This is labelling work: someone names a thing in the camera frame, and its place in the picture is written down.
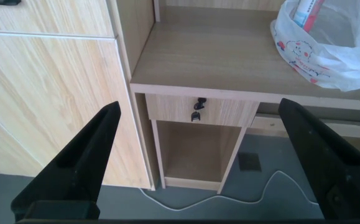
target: white cable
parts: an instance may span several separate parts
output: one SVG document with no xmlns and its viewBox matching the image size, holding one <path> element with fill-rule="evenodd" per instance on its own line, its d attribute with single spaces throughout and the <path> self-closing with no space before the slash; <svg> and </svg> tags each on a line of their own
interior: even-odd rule
<svg viewBox="0 0 360 224">
<path fill-rule="evenodd" d="M 203 202 L 207 202 L 208 200 L 211 200 L 213 198 L 224 198 L 224 199 L 228 199 L 230 201 L 233 201 L 233 202 L 237 202 L 237 203 L 242 203 L 242 204 L 246 204 L 246 205 L 255 205 L 257 203 L 260 203 L 262 201 L 262 199 L 264 199 L 264 195 L 265 195 L 265 190 L 267 190 L 267 187 L 270 183 L 270 181 L 272 180 L 272 178 L 276 175 L 276 174 L 283 174 L 284 176 L 286 176 L 287 178 L 289 178 L 291 181 L 293 181 L 293 183 L 298 187 L 298 189 L 300 189 L 300 191 L 302 192 L 302 194 L 304 195 L 305 199 L 310 202 L 312 205 L 318 205 L 318 203 L 316 202 L 312 202 L 310 199 L 308 199 L 308 197 L 305 195 L 303 189 L 299 186 L 299 184 L 293 179 L 291 178 L 289 175 L 287 175 L 286 173 L 284 173 L 283 171 L 281 170 L 277 170 L 275 171 L 271 177 L 269 178 L 269 180 L 267 181 L 267 183 L 265 184 L 265 187 L 264 187 L 264 190 L 262 191 L 262 195 L 261 195 L 261 198 L 259 200 L 256 200 L 255 202 L 244 202 L 244 201 L 241 201 L 241 200 L 238 200 L 238 199 L 235 199 L 235 198 L 230 198 L 230 197 L 226 197 L 226 196 L 222 196 L 222 195 L 215 195 L 215 196 L 211 196 L 211 197 L 208 197 L 204 200 L 201 200 L 200 202 L 197 202 L 197 203 L 193 203 L 189 206 L 186 206 L 186 207 L 183 207 L 183 208 L 170 208 L 164 204 L 162 204 L 162 202 L 154 199 L 153 197 L 147 195 L 142 189 L 139 189 L 143 195 L 145 195 L 147 198 L 151 199 L 152 201 L 154 201 L 155 203 L 157 203 L 158 205 L 168 209 L 168 210 L 171 210 L 171 211 L 174 211 L 174 212 L 181 212 L 181 211 L 184 211 L 188 208 L 192 208 L 194 206 L 197 206 Z"/>
</svg>

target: desk surface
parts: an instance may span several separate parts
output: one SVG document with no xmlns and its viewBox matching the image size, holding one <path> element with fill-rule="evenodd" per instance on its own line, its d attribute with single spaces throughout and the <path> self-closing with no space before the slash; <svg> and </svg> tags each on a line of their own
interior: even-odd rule
<svg viewBox="0 0 360 224">
<path fill-rule="evenodd" d="M 277 12 L 167 7 L 139 59 L 138 93 L 235 98 L 360 110 L 360 90 L 307 82 L 277 52 L 269 24 Z"/>
</svg>

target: wooden shelf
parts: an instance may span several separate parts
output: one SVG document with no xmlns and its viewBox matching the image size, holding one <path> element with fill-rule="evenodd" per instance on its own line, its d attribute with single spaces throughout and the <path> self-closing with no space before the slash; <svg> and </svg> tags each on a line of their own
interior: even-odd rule
<svg viewBox="0 0 360 224">
<path fill-rule="evenodd" d="M 140 57 L 138 93 L 205 96 L 360 110 L 360 90 L 308 83 L 277 52 L 269 25 L 277 12 L 167 6 Z"/>
<path fill-rule="evenodd" d="M 154 122 L 164 184 L 219 190 L 241 128 Z"/>
</svg>

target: plastic bag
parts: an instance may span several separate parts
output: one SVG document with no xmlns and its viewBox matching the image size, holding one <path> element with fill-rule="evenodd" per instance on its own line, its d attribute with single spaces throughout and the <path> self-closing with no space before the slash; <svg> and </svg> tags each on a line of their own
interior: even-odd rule
<svg viewBox="0 0 360 224">
<path fill-rule="evenodd" d="M 279 54 L 320 87 L 360 89 L 360 0 L 326 0 L 309 33 L 292 20 L 297 5 L 286 0 L 271 22 Z"/>
</svg>

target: cabinet handle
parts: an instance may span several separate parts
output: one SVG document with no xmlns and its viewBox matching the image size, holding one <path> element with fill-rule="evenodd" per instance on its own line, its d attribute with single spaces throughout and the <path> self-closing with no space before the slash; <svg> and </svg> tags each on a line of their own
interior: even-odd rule
<svg viewBox="0 0 360 224">
<path fill-rule="evenodd" d="M 0 5 L 2 6 L 16 6 L 21 2 L 21 0 L 0 0 Z"/>
</svg>

